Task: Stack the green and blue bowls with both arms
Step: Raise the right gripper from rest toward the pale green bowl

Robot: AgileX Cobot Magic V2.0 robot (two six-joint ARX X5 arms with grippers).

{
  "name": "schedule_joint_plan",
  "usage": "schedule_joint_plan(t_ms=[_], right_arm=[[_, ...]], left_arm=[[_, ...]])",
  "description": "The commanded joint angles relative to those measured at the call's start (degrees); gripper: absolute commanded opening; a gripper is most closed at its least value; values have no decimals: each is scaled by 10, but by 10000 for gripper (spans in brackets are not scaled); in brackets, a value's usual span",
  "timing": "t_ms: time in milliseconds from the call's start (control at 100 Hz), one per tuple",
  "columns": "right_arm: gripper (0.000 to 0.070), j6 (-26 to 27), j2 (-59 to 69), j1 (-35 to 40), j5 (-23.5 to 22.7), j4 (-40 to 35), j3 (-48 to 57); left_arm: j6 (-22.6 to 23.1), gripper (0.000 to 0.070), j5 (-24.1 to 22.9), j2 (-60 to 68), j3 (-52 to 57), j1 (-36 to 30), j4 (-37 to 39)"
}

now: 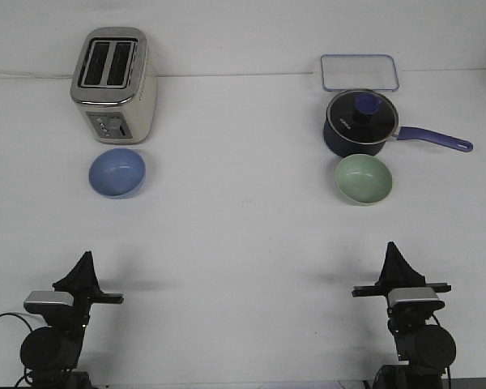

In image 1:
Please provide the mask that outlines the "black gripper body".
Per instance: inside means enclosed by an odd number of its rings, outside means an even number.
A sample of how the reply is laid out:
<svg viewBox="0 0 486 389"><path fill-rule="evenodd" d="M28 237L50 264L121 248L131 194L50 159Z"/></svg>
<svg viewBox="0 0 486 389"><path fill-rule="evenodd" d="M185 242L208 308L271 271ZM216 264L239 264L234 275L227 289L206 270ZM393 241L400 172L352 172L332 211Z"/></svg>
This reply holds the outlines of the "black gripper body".
<svg viewBox="0 0 486 389"><path fill-rule="evenodd" d="M71 309L42 314L49 326L73 336L83 336L90 321L90 310L93 304L120 305L124 302L124 296L120 293L77 294L73 297L75 301Z"/></svg>
<svg viewBox="0 0 486 389"><path fill-rule="evenodd" d="M448 293L451 291L451 286L447 283L431 283L423 287L430 287L437 293ZM416 304L400 304L394 309L391 309L387 303L387 294L396 288L413 288L413 287L382 287L380 285L373 286L355 286L352 290L353 297L384 297L387 304L387 316L389 331L394 334L407 334L421 329L426 325L426 322L434 316L438 310L434 306L427 306L421 303Z"/></svg>

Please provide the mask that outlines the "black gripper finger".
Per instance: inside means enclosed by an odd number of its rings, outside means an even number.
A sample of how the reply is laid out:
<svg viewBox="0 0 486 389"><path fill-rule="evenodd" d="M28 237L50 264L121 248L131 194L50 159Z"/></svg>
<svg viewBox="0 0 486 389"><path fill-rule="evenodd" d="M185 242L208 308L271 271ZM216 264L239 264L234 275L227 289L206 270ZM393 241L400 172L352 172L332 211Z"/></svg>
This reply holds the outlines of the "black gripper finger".
<svg viewBox="0 0 486 389"><path fill-rule="evenodd" d="M70 272L53 283L53 288L58 292L91 294L93 290L92 252L85 251Z"/></svg>
<svg viewBox="0 0 486 389"><path fill-rule="evenodd" d="M382 267L378 284L382 287L390 287L397 280L397 254L396 245L389 242L386 248L386 257Z"/></svg>
<svg viewBox="0 0 486 389"><path fill-rule="evenodd" d="M396 267L395 279L399 287L425 286L425 277L409 265L396 245L393 245L393 260Z"/></svg>
<svg viewBox="0 0 486 389"><path fill-rule="evenodd" d="M93 256L91 256L91 288L93 294L103 294L104 292L100 288L100 284L96 275Z"/></svg>

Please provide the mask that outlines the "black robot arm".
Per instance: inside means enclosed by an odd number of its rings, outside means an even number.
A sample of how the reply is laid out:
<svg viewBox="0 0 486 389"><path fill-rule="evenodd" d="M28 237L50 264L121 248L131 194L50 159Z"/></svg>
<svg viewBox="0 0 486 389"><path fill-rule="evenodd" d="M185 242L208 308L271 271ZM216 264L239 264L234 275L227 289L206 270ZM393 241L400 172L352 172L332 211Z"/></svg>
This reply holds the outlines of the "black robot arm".
<svg viewBox="0 0 486 389"><path fill-rule="evenodd" d="M23 380L31 388L92 388L89 373L76 369L91 308L123 301L122 294L101 290L90 250L51 290L31 292L23 307L29 314L40 315L45 325L21 344Z"/></svg>
<svg viewBox="0 0 486 389"><path fill-rule="evenodd" d="M414 270L394 242L388 242L375 284L356 286L353 297L384 297L387 328L393 336L398 364L383 365L367 388L442 388L457 355L453 336L435 313L445 307L440 293L448 283L429 283Z"/></svg>

